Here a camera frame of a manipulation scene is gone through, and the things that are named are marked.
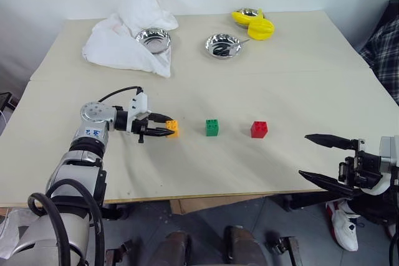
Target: white shoe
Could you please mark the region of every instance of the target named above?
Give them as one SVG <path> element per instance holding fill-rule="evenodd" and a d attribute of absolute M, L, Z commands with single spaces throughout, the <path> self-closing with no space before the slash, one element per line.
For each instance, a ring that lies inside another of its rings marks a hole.
<path fill-rule="evenodd" d="M 344 201 L 332 201 L 325 204 L 332 223 L 331 233 L 343 249 L 355 252 L 358 250 L 356 218 L 360 215 L 346 213 L 341 207 L 343 203 Z"/>

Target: metal bowl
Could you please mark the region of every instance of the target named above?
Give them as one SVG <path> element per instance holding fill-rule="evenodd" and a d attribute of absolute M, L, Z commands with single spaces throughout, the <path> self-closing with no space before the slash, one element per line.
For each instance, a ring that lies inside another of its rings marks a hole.
<path fill-rule="evenodd" d="M 224 49 L 236 43 L 239 43 L 239 39 L 235 36 L 231 36 L 229 34 L 215 34 L 207 38 L 205 42 L 205 49 L 213 57 L 218 59 L 229 59 L 240 51 L 241 45 L 232 47 L 229 50 Z"/>
<path fill-rule="evenodd" d="M 259 14 L 259 11 L 257 9 L 249 9 L 246 7 L 242 8 L 242 9 L 238 9 L 236 12 L 240 12 L 243 15 L 247 15 L 247 16 L 251 16 L 251 17 L 256 17 Z M 243 24 L 240 24 L 237 22 L 236 22 L 236 24 L 240 27 L 248 28 L 248 25 L 243 25 Z"/>
<path fill-rule="evenodd" d="M 136 40 L 152 54 L 160 54 L 170 46 L 169 33 L 162 28 L 147 28 L 140 31 Z"/>

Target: orange lego block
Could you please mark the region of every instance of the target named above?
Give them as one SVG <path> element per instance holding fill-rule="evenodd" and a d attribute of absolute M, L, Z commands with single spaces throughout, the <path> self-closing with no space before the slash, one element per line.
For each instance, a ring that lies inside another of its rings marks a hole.
<path fill-rule="evenodd" d="M 166 121 L 166 129 L 174 131 L 173 134 L 166 137 L 179 137 L 179 123 L 177 121 Z"/>

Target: white cloth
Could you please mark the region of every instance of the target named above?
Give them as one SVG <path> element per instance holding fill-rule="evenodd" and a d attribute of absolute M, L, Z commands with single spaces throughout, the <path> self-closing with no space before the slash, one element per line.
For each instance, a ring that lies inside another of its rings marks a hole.
<path fill-rule="evenodd" d="M 170 31 L 176 29 L 178 23 L 170 12 L 161 8 L 160 0 L 124 0 L 117 13 L 93 27 L 82 55 L 98 65 L 170 77 L 170 48 L 153 55 L 135 40 L 142 29 L 149 27 Z"/>

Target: white table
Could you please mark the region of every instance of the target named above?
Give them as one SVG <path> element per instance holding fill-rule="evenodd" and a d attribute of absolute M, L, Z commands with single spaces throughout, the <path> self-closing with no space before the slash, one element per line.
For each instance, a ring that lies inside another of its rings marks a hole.
<path fill-rule="evenodd" d="M 95 21 L 68 21 L 0 137 L 0 206 L 24 205 L 43 191 L 80 124 L 80 107 L 129 85 L 141 85 L 150 109 L 178 120 L 181 133 L 139 145 L 138 136 L 111 132 L 106 202 L 313 191 L 299 169 L 336 177 L 352 153 L 304 135 L 361 137 L 378 153 L 381 136 L 399 133 L 396 103 L 324 13 L 270 19 L 276 36 L 248 42 L 240 56 L 222 61 L 201 52 L 204 38 L 244 36 L 241 29 L 224 15 L 179 17 L 169 79 L 85 62 L 80 49 Z M 298 20 L 302 27 L 291 24 Z M 183 43 L 194 32 L 193 42 Z M 130 95 L 107 103 L 126 106 Z M 208 118 L 219 120 L 218 137 L 205 136 Z M 255 120 L 268 123 L 262 140 L 250 137 Z"/>

